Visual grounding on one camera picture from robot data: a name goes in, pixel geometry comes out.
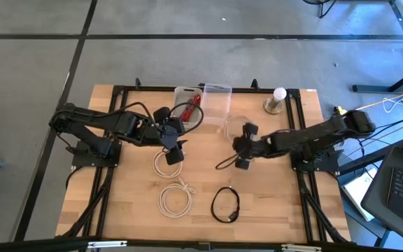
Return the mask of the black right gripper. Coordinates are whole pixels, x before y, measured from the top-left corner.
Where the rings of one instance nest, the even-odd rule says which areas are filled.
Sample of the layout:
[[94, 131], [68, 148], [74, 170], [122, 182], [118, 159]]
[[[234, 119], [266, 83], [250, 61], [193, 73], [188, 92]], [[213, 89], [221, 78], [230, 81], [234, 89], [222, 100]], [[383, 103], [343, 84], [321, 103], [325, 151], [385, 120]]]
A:
[[242, 158], [266, 158], [268, 151], [267, 137], [261, 137], [258, 140], [253, 140], [250, 137], [257, 135], [258, 126], [253, 123], [247, 122], [245, 124], [245, 135], [235, 137], [232, 143], [233, 149], [240, 157], [235, 161], [235, 167], [239, 169], [248, 170], [250, 161]]

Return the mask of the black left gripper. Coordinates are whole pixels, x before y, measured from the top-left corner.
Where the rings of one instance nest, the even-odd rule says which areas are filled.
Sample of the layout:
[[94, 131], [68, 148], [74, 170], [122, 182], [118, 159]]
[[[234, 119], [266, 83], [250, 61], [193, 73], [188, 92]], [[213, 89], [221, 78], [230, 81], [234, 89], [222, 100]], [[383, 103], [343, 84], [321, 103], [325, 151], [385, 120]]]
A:
[[165, 106], [153, 113], [154, 121], [162, 122], [162, 125], [146, 125], [141, 137], [141, 144], [170, 149], [165, 153], [165, 158], [168, 165], [174, 165], [184, 161], [183, 144], [186, 140], [179, 141], [178, 138], [185, 132], [185, 128], [180, 119], [167, 119], [169, 114], [170, 108]]

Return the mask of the clear plastic bin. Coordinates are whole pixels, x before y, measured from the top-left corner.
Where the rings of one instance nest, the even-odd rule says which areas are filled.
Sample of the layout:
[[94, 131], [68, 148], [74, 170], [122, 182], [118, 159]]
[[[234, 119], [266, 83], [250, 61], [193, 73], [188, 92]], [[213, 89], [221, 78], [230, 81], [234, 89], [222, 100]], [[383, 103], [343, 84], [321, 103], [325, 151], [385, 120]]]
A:
[[232, 87], [215, 83], [205, 83], [201, 98], [204, 124], [221, 125], [228, 116], [232, 98]]
[[[189, 107], [189, 105], [181, 105], [176, 107], [177, 105], [183, 102], [191, 102], [196, 96], [199, 96], [198, 105], [201, 103], [203, 92], [199, 88], [193, 87], [176, 87], [174, 90], [174, 106], [173, 111], [171, 112], [172, 117], [180, 117], [182, 113]], [[187, 120], [183, 120], [183, 124], [186, 129], [189, 129], [195, 126], [199, 119], [201, 118], [201, 113], [199, 109], [194, 107], [190, 112], [190, 115]]]

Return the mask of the white ball on stand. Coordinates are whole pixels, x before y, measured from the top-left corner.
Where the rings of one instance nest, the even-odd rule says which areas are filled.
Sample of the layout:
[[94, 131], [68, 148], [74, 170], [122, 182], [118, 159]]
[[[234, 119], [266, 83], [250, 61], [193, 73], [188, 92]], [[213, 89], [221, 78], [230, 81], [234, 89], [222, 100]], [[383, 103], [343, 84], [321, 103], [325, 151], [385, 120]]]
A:
[[268, 97], [264, 103], [264, 110], [272, 115], [276, 115], [283, 110], [282, 101], [287, 97], [287, 91], [284, 87], [278, 87], [273, 91], [271, 97]]

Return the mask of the black bar with silver brackets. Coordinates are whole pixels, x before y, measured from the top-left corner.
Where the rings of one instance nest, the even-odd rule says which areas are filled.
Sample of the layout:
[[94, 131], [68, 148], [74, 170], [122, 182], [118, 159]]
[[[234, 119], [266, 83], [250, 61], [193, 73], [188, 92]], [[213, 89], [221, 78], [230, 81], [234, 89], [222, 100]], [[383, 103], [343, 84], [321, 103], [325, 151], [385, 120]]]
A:
[[288, 243], [249, 243], [223, 241], [161, 241], [141, 239], [100, 239], [98, 237], [55, 237], [52, 239], [8, 241], [0, 243], [0, 252], [70, 252], [83, 249], [107, 249], [127, 247], [158, 247], [195, 249], [271, 250], [275, 252], [403, 252], [391, 248], [358, 246], [354, 243], [332, 243], [312, 241], [306, 244]]

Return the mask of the white box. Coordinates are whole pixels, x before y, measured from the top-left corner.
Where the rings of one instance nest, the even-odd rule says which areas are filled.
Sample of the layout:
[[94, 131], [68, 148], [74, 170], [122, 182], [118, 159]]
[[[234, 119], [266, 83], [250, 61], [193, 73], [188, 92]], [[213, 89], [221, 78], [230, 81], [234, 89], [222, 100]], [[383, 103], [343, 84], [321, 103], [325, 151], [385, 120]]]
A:
[[366, 170], [363, 175], [341, 186], [341, 189], [367, 222], [372, 221], [374, 217], [362, 208], [361, 203], [376, 173], [377, 169], [371, 168], [370, 170]]

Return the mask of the laptop computer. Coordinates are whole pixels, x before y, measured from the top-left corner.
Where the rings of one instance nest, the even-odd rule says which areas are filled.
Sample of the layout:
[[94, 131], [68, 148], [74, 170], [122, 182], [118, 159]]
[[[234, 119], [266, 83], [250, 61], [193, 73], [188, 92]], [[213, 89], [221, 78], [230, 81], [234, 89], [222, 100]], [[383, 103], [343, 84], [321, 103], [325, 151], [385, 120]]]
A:
[[372, 216], [403, 237], [403, 218], [387, 206], [393, 168], [403, 169], [403, 149], [398, 147], [391, 148], [384, 157], [361, 205]]

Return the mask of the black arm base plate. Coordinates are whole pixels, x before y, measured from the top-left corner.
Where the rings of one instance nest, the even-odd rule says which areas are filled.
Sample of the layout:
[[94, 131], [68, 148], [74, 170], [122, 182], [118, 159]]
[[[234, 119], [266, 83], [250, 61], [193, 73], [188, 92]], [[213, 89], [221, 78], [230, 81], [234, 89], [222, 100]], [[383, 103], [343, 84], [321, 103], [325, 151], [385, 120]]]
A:
[[103, 156], [95, 148], [83, 141], [78, 141], [73, 148], [72, 166], [75, 167], [116, 167], [119, 164], [122, 143], [114, 141]]
[[332, 172], [339, 171], [338, 157], [340, 151], [334, 146], [316, 150], [307, 145], [299, 146], [290, 153], [292, 169], [308, 174], [311, 172]]

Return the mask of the black desk leg frame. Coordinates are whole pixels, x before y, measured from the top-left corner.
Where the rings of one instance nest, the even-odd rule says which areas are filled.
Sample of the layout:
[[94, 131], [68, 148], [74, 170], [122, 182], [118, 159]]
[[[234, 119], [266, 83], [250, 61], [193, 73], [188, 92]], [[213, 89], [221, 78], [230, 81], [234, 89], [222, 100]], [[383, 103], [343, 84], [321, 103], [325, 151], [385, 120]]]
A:
[[[396, 0], [302, 0], [306, 4], [318, 6], [318, 18], [324, 18], [337, 1], [381, 1], [388, 2], [403, 31], [403, 16]], [[403, 35], [318, 35], [318, 40], [403, 40]], [[403, 78], [396, 83], [383, 85], [352, 85], [351, 90], [359, 93], [395, 94], [403, 92]]]

